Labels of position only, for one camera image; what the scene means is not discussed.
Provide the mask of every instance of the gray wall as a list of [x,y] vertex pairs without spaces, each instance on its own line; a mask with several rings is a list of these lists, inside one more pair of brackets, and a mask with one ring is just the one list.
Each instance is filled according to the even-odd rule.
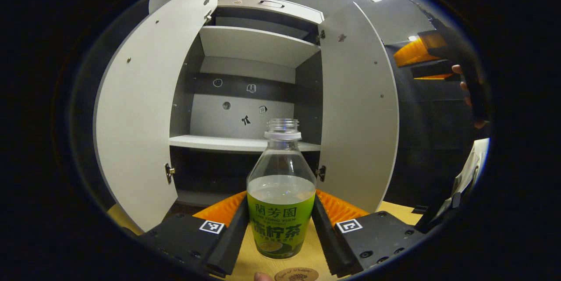
[[190,134],[191,111],[195,94],[196,80],[205,58],[199,35],[189,49],[183,67],[177,78],[174,104],[170,118],[170,137]]

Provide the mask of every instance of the wooden table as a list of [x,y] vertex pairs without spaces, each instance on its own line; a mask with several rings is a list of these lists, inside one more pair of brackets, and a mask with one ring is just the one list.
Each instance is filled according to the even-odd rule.
[[[387,203],[385,201],[381,203],[377,211],[387,211],[409,225],[415,225],[421,218],[420,214],[411,213],[413,211],[412,207]],[[276,273],[290,267],[314,269],[319,273],[319,281],[339,279],[336,275],[329,273],[327,261],[325,261],[313,220],[309,223],[302,250],[296,256],[288,259],[269,259],[261,255],[255,247],[251,225],[247,225],[234,271],[232,275],[221,279],[227,281],[252,281],[256,272],[267,273],[274,278]]]

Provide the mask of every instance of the cabinet shelf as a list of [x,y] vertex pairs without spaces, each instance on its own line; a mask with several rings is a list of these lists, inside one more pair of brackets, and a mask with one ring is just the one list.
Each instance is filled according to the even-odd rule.
[[199,33],[206,57],[233,57],[296,68],[320,50],[306,41],[257,29],[206,26]]
[[[260,153],[267,147],[266,139],[231,139],[226,137],[209,137],[199,135],[180,135],[170,137],[170,146],[190,147],[191,149],[209,149],[214,151],[236,151]],[[299,142],[303,152],[319,151],[317,144]]]

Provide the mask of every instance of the cabinet door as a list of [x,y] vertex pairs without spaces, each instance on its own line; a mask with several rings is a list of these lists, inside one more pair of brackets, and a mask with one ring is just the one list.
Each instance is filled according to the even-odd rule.
[[170,114],[191,43],[218,0],[170,0],[125,39],[98,91],[94,138],[106,185],[144,231],[177,198],[170,163]]
[[387,53],[358,5],[319,25],[323,126],[318,189],[375,212],[391,179],[399,133],[397,91]]

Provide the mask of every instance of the cabinet handle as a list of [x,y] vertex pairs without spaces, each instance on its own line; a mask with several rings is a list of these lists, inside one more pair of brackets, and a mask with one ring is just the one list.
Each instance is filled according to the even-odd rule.
[[259,2],[259,5],[267,6],[267,7],[275,7],[275,8],[284,8],[284,5],[281,3],[276,3],[270,0],[262,0]]

